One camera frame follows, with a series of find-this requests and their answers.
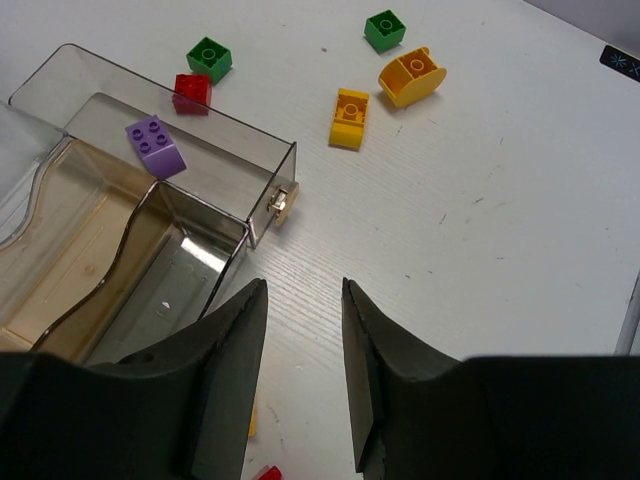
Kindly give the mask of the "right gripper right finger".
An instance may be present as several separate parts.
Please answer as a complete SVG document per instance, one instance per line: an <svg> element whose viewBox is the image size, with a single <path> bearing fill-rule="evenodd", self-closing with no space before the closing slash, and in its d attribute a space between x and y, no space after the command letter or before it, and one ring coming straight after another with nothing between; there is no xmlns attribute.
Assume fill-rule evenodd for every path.
<svg viewBox="0 0 640 480"><path fill-rule="evenodd" d="M635 356L454 359L342 285L355 469L366 479L635 479Z"/></svg>

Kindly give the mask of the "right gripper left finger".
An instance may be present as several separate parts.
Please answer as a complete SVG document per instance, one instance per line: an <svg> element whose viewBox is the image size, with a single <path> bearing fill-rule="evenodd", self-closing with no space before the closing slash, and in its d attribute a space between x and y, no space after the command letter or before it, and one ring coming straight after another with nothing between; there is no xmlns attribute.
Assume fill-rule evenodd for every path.
<svg viewBox="0 0 640 480"><path fill-rule="evenodd" d="M116 363L1 357L5 479L237 479L266 332L254 279L211 314Z"/></svg>

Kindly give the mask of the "red long lego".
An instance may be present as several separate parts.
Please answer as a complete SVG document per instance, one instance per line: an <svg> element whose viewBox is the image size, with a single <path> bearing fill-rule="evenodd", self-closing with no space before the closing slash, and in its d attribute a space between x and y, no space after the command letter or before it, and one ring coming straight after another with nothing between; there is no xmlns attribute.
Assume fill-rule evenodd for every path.
<svg viewBox="0 0 640 480"><path fill-rule="evenodd" d="M267 465L257 472L251 480L282 480L281 470L275 465Z"/></svg>

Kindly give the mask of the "purple sloped lego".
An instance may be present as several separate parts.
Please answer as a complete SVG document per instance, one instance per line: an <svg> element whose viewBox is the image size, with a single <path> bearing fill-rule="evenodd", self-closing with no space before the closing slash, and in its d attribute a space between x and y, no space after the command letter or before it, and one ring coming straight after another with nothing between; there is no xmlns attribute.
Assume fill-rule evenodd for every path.
<svg viewBox="0 0 640 480"><path fill-rule="evenodd" d="M187 168L169 131L157 115L128 126L125 131L143 166L157 179L168 179Z"/></svg>

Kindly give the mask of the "yellow curved lego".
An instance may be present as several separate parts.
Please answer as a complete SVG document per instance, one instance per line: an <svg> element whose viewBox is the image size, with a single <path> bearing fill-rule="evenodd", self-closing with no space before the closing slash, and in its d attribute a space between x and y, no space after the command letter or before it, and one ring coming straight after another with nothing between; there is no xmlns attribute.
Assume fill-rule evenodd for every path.
<svg viewBox="0 0 640 480"><path fill-rule="evenodd" d="M447 75L426 46L391 60L381 71L378 83L396 108L412 105L435 92Z"/></svg>
<svg viewBox="0 0 640 480"><path fill-rule="evenodd" d="M369 94L340 88L329 132L329 145L359 150L366 129Z"/></svg>

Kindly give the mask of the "small red square lego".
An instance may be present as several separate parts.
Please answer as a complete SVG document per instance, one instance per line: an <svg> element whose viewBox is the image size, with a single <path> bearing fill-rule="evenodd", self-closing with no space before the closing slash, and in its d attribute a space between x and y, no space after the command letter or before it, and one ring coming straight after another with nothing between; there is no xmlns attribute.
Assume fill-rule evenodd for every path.
<svg viewBox="0 0 640 480"><path fill-rule="evenodd" d="M207 116L211 84L206 74L177 74L172 103L178 115Z"/></svg>

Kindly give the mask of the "yellow lego brick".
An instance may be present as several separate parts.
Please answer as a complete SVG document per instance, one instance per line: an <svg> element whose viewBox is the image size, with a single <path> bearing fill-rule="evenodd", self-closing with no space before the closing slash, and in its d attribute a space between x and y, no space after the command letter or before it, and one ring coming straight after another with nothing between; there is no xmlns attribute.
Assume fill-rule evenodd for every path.
<svg viewBox="0 0 640 480"><path fill-rule="evenodd" d="M256 403L254 402L252 406L249 431L248 431L249 438L254 437L256 434L256 423L257 423L257 408L256 408Z"/></svg>

